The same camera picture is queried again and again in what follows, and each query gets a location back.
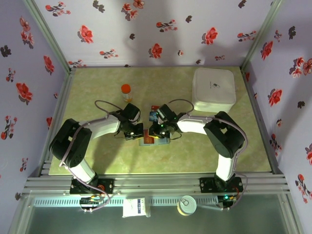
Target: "glass panel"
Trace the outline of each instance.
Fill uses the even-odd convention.
[[[198,207],[188,217],[175,206],[151,207],[151,217],[122,218],[122,207],[92,214],[80,208],[34,208],[28,234],[284,234],[288,233],[276,195],[246,195],[233,210]]]

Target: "floral wallpaper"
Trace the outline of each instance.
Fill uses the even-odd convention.
[[[284,1],[245,69],[307,234],[312,230],[307,215],[312,210],[311,7],[310,0]]]
[[[6,234],[26,179],[39,166],[65,71],[22,1],[2,0],[0,8],[6,22],[0,36],[0,233]]]
[[[69,66],[129,67],[240,66],[272,0],[35,2]]]

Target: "orange bottle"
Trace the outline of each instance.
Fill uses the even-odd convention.
[[[131,87],[129,84],[123,84],[121,86],[122,97],[126,102],[132,101]]]

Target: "white box lid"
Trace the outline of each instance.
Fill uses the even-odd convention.
[[[221,69],[196,69],[193,96],[200,102],[234,104],[236,94],[233,73]]]

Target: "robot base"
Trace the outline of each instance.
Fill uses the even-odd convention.
[[[199,179],[201,193],[237,193],[243,191],[242,179],[233,177],[228,182],[220,182],[216,177],[203,177]]]
[[[95,184],[92,184],[94,187],[104,190],[108,194],[113,194],[114,189],[114,179],[100,179],[96,180]],[[70,187],[70,194],[100,194],[99,191],[90,189],[89,187],[84,186],[78,180],[72,179],[72,184]]]

